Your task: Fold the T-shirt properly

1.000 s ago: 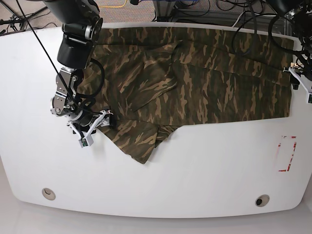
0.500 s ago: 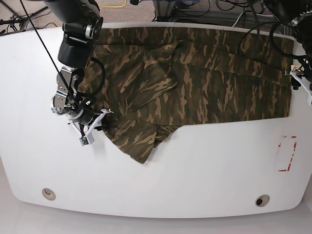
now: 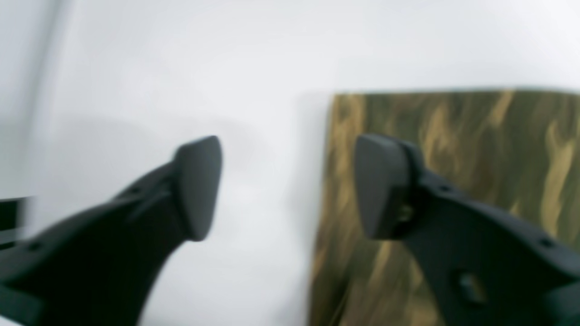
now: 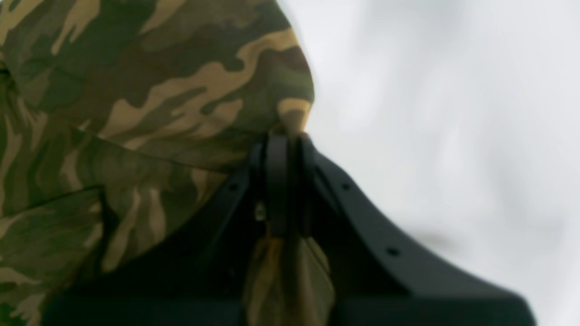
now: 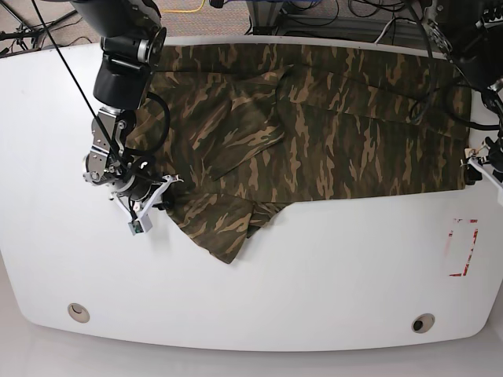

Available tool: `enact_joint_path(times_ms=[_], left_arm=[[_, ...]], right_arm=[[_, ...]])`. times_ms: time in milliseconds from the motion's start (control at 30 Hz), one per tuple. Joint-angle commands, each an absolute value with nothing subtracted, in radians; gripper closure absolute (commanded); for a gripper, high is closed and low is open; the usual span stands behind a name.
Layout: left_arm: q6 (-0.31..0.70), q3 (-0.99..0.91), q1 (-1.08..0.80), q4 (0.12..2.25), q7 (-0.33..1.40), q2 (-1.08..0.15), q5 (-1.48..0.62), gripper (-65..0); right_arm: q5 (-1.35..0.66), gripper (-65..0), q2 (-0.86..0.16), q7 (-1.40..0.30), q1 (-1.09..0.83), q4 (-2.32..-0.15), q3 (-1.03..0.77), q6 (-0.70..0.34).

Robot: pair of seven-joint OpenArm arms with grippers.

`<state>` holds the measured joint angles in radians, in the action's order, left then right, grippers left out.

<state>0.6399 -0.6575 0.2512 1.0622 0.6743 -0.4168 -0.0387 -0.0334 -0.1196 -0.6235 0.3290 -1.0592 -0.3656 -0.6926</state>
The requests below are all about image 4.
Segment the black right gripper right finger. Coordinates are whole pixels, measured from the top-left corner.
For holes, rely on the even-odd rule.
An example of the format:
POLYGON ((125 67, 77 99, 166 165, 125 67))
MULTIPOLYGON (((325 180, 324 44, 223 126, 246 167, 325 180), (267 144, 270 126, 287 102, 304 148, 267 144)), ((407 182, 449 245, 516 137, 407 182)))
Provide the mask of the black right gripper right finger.
POLYGON ((332 326, 534 326, 520 295, 481 280, 413 240, 306 134, 297 142, 303 235, 328 257, 332 326))

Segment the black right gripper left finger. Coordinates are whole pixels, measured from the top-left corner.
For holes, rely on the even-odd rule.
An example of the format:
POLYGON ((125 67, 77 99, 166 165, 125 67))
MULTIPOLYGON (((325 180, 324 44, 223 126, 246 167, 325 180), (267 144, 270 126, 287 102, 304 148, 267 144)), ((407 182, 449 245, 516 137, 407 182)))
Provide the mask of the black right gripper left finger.
POLYGON ((44 326, 243 326, 241 289, 257 240, 288 232, 289 140, 253 146, 210 202, 154 249, 46 310, 44 326))

